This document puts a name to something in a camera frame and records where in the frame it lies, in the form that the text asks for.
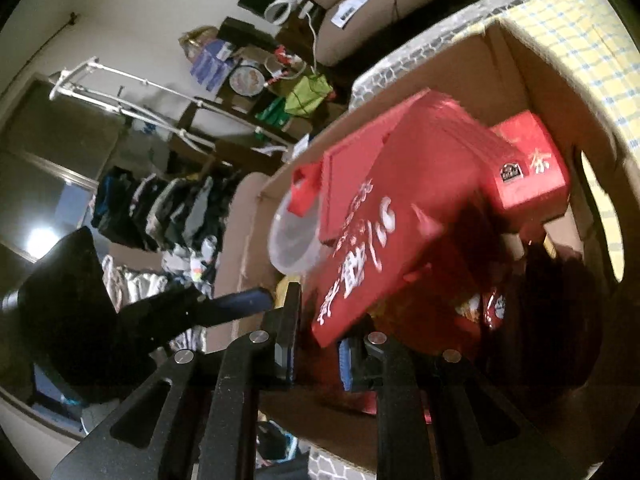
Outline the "red gift bag box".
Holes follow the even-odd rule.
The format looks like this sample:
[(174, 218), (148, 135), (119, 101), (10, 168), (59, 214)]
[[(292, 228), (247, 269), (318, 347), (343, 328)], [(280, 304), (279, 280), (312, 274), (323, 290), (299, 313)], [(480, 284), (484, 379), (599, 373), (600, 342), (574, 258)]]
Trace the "red gift bag box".
[(332, 243), (341, 234), (352, 200), (388, 136), (410, 106), (426, 94), (427, 89), (409, 96), (327, 148), (316, 162), (294, 170), (286, 210), (303, 218), (319, 202), (321, 243)]

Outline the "long red foil pouch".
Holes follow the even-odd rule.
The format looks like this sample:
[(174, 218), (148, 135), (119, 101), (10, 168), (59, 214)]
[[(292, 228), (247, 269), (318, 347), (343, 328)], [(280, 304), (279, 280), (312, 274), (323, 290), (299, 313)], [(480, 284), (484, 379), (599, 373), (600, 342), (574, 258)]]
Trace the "long red foil pouch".
[(511, 262), (474, 141), (491, 132), (427, 90), (388, 136), (322, 266), (311, 333), (328, 348), (414, 278), (456, 306)]

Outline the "red paper bag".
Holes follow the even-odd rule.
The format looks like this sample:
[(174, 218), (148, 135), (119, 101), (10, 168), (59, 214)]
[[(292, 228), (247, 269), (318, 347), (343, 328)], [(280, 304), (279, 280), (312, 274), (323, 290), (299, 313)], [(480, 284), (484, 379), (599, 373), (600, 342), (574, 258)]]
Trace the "red paper bag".
[(370, 315), (374, 327), (427, 356), (479, 361), (504, 343), (509, 322), (506, 311), (514, 303), (525, 268), (523, 243), (515, 235), (503, 237), (511, 262), (500, 280), (454, 306), (436, 296), (426, 278), (414, 278), (394, 296), (378, 302)]

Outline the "clear plastic tub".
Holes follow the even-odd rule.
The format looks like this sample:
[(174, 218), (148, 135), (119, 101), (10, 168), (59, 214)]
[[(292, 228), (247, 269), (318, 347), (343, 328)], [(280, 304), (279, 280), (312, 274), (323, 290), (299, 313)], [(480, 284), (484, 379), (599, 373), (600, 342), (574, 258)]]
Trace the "clear plastic tub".
[(315, 200), (301, 217), (288, 211), (292, 192), (286, 192), (273, 216), (268, 254), (274, 268), (283, 275), (307, 274), (326, 258), (319, 240), (320, 205)]

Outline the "grey pebble pattern mat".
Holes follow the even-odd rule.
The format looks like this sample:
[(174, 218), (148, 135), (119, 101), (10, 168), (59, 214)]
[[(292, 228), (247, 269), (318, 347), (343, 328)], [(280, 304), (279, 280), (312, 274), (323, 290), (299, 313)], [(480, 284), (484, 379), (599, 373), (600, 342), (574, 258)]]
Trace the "grey pebble pattern mat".
[[(400, 77), (424, 64), (436, 53), (450, 47), (474, 27), (522, 4), (534, 0), (480, 0), (443, 18), (420, 32), (392, 53), (384, 56), (359, 76), (352, 87), (348, 109), (352, 112), (393, 84)], [(346, 439), (347, 448), (341, 451), (335, 444), (308, 438), (308, 474), (311, 479), (373, 479), (375, 466), (367, 466), (357, 451), (376, 452), (376, 423), (370, 415), (334, 411), (333, 429), (355, 430), (355, 437)]]

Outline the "large cardboard box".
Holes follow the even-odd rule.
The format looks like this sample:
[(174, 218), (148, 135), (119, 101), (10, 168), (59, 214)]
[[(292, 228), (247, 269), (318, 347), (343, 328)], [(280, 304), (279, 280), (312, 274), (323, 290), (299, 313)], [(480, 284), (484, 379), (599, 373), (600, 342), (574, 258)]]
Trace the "large cardboard box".
[(214, 291), (303, 281), (214, 355), (203, 479), (254, 474), (256, 418), (381, 479), (639, 474), (639, 168), (587, 90), (493, 24), (251, 174)]

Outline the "green cloth bag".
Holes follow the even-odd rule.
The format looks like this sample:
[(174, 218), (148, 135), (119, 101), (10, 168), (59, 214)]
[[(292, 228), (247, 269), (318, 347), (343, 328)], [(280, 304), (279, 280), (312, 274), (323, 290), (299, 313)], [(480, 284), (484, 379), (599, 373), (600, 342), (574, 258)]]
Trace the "green cloth bag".
[(303, 76), (286, 96), (284, 111), (290, 116), (310, 117), (333, 91), (326, 76)]

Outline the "red tea box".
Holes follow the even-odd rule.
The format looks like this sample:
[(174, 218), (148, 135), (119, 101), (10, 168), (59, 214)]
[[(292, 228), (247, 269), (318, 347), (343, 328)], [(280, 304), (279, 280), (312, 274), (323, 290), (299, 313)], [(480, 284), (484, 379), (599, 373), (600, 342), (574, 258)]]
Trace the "red tea box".
[(520, 152), (520, 174), (516, 176), (511, 169), (501, 171), (504, 209), (526, 212), (542, 222), (562, 216), (570, 198), (570, 175), (542, 120), (524, 110), (491, 131)]

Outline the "white paper on sofa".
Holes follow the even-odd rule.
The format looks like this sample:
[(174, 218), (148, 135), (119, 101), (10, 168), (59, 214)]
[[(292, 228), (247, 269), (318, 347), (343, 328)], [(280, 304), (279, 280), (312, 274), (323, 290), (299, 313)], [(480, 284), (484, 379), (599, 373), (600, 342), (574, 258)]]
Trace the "white paper on sofa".
[(368, 2), (369, 0), (343, 0), (337, 6), (337, 10), (331, 18), (331, 23), (338, 28), (344, 28), (350, 19)]

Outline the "yellow plaid cloth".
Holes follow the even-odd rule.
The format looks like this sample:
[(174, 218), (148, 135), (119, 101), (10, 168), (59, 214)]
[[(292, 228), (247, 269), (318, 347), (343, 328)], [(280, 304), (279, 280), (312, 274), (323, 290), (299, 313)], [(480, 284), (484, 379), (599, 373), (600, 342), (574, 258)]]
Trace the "yellow plaid cloth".
[[(496, 22), (585, 90), (594, 110), (613, 125), (631, 161), (639, 163), (639, 51), (608, 0), (529, 0), (506, 10)], [(639, 248), (625, 246), (622, 216), (597, 182), (594, 164), (578, 155), (572, 177), (585, 200), (594, 202), (614, 280), (629, 278), (639, 285), (639, 267), (631, 265)]]

